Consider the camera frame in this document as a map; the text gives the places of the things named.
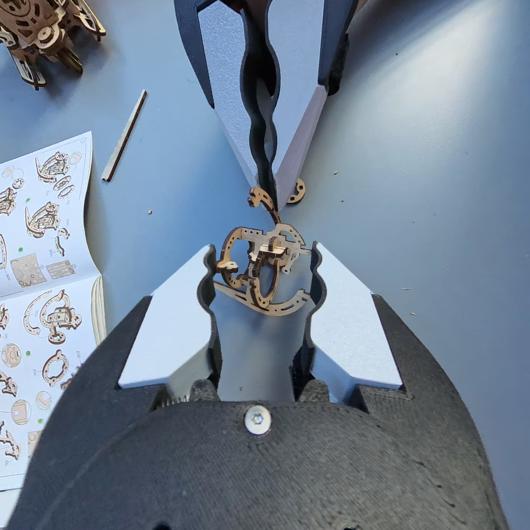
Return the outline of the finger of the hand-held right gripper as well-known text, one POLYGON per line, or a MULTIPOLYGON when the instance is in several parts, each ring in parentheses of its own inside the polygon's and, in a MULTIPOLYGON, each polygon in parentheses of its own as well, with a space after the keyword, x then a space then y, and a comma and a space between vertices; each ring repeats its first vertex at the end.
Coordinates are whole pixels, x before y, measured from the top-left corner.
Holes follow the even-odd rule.
POLYGON ((277 147, 272 162, 282 209, 308 152, 327 98, 318 82, 324 1, 272 1, 268 37, 277 58, 280 87, 273 114, 277 147))
POLYGON ((266 3, 216 1, 198 14, 214 109, 251 186, 269 192, 266 3))

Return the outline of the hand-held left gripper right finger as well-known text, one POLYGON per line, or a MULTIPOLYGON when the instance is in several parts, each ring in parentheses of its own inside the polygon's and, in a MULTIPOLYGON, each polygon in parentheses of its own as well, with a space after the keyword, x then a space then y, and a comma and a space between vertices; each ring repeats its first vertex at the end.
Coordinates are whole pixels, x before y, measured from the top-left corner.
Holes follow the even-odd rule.
POLYGON ((321 243, 314 242, 303 344, 290 367, 295 399, 311 379, 333 402, 347 403, 357 384, 398 389, 402 380, 371 291, 321 243))

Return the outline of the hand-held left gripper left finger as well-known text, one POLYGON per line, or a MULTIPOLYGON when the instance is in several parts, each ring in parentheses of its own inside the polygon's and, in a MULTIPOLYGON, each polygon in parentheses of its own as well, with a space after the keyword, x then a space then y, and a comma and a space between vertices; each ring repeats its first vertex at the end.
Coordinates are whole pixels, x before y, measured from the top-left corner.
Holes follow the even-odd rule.
POLYGON ((222 353, 216 319, 215 247, 207 245, 157 288, 118 384, 165 384, 177 401, 190 399, 192 384, 218 387, 222 353))

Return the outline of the small wooden model assembly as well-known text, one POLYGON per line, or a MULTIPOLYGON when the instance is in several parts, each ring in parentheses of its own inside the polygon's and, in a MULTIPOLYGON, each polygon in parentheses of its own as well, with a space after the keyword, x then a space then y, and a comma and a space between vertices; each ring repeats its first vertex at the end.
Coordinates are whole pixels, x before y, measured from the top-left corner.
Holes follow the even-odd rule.
POLYGON ((289 224, 277 224, 275 229, 265 233, 262 230, 237 227, 226 237, 221 250, 221 258, 216 262, 216 273, 221 274, 224 283, 214 282, 217 290, 243 303, 245 306, 268 316, 285 316, 300 309, 310 294, 300 289, 292 298, 274 303, 280 273, 290 274, 292 265, 301 255, 312 251, 304 247, 305 242, 299 232, 289 224), (237 240, 249 243, 248 267, 246 271, 233 276, 238 266, 230 257, 237 240), (269 290, 262 294, 260 288, 261 269, 271 265, 273 277, 269 290))

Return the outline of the curved wooden model part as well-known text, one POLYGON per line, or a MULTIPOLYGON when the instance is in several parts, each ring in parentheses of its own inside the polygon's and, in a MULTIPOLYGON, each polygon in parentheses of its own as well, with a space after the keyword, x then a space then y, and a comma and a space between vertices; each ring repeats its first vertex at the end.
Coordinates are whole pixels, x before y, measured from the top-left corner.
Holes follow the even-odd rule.
POLYGON ((254 208, 258 207, 260 204, 264 205, 264 207, 267 209, 267 211, 272 216, 272 219, 275 224, 280 224, 282 222, 280 215, 275 208, 273 199, 262 188, 253 187, 250 189, 249 197, 248 197, 248 204, 254 208))

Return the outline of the finished round wooden model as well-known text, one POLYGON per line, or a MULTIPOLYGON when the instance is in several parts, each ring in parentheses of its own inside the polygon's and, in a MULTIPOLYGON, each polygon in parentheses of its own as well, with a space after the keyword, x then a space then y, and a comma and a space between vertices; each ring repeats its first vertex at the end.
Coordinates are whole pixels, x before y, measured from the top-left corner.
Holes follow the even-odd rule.
POLYGON ((68 34, 75 27, 88 30, 98 42, 106 35, 85 1, 1 1, 1 42, 35 90, 46 85, 37 64, 40 56, 83 73, 68 34))

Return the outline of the thin wooden stick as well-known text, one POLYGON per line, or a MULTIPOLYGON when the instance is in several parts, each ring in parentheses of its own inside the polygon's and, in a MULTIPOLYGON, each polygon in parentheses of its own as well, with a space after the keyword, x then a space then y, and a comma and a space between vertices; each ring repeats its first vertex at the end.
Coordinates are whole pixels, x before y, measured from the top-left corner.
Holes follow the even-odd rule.
POLYGON ((136 102, 133 111, 131 115, 129 116, 129 119, 125 125, 125 128, 123 129, 123 132, 116 144, 116 147, 111 154, 108 163, 106 164, 103 173, 102 173, 102 180, 105 182, 109 182, 116 170, 116 167, 118 166, 118 163, 122 157, 123 151, 126 147, 126 144, 129 140, 129 137, 131 135, 131 132, 133 130, 133 127, 137 121, 137 118, 140 114, 140 111, 142 109, 142 106, 146 100, 147 97, 147 91, 145 89, 142 90, 141 95, 136 102))

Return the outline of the white instruction booklet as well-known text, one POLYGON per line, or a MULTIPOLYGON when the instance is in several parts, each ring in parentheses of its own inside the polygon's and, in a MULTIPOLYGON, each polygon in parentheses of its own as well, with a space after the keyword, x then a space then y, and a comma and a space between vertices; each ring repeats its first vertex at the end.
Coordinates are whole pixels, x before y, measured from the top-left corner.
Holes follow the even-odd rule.
POLYGON ((85 238, 92 135, 1 164, 1 490, 20 488, 74 374, 106 335, 85 238))

